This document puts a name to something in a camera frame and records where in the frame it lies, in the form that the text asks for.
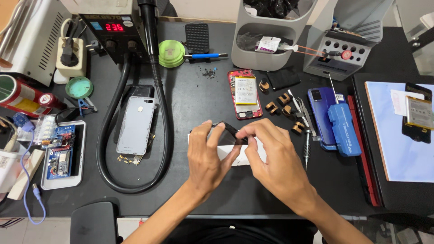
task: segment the red digital display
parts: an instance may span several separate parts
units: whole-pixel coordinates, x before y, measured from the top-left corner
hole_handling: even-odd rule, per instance
[[[105,24],[105,28],[108,31],[124,31],[121,24]]]

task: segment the finger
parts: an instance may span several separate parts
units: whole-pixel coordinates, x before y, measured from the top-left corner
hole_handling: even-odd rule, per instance
[[[276,126],[276,128],[280,131],[280,133],[283,134],[283,136],[284,136],[286,139],[291,140],[291,138],[289,137],[289,131],[288,131],[288,130],[282,129],[282,128],[278,127],[278,126]]]
[[[191,131],[188,145],[189,149],[191,147],[203,148],[206,145],[211,126],[212,121],[209,119]]]
[[[225,129],[224,123],[219,123],[216,127],[214,127],[213,132],[211,133],[210,137],[207,141],[207,147],[216,149],[218,146],[218,141],[220,139],[221,134],[223,133]]]
[[[258,154],[258,142],[253,136],[249,136],[249,145],[244,152],[249,160],[253,175],[257,178],[264,170],[264,162]]]
[[[223,169],[227,172],[231,168],[235,159],[240,155],[241,145],[235,145],[232,151],[223,159]]]
[[[263,126],[262,124],[256,123],[250,123],[243,128],[236,134],[237,138],[244,138],[248,136],[257,136],[258,139],[264,144],[264,145],[274,145],[277,140],[268,132],[268,130]]]
[[[277,126],[275,126],[271,120],[269,119],[261,119],[261,120],[257,120],[254,121],[252,123],[250,123],[251,125],[255,125],[255,124],[261,124],[263,125],[267,131],[274,137],[276,138],[279,142],[284,142],[285,139],[287,139],[282,132],[278,129]]]

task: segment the red can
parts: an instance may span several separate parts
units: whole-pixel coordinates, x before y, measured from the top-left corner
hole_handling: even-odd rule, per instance
[[[56,108],[58,110],[66,109],[66,104],[61,102],[58,97],[52,93],[44,93],[39,98],[39,104],[46,108]]]
[[[38,103],[40,96],[42,92],[24,84],[22,79],[0,75],[0,106],[37,118],[51,111]]]

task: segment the gray organizer bin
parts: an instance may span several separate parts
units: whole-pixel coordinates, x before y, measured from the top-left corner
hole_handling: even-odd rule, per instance
[[[352,51],[352,58],[340,56],[322,58],[305,55],[303,71],[332,79],[344,80],[363,67],[371,48],[383,38],[383,17],[393,0],[329,0],[312,27],[309,29],[306,46],[323,51]],[[363,37],[330,31],[333,16],[340,28],[355,32]]]
[[[297,44],[307,20],[309,19],[317,0],[300,0],[299,9],[301,7],[309,7],[303,14],[300,11],[300,17],[295,20],[274,19],[266,17],[258,17],[249,14],[243,5],[243,0],[240,0],[240,8],[238,10],[237,26],[235,27],[235,37],[232,45],[232,62],[234,65],[244,69],[257,69],[264,71],[275,71],[281,69],[289,59],[292,51],[288,50],[281,54],[259,53],[255,51],[245,51],[237,45],[237,35],[245,33],[258,33],[264,36],[272,36],[278,38],[287,38],[293,41],[293,45]]]

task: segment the green lid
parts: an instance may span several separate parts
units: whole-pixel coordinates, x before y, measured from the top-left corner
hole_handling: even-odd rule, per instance
[[[75,99],[83,99],[92,93],[93,85],[88,78],[78,76],[68,81],[65,90],[68,96]]]
[[[159,45],[159,63],[166,68],[180,66],[184,62],[185,48],[175,40],[165,40]]]

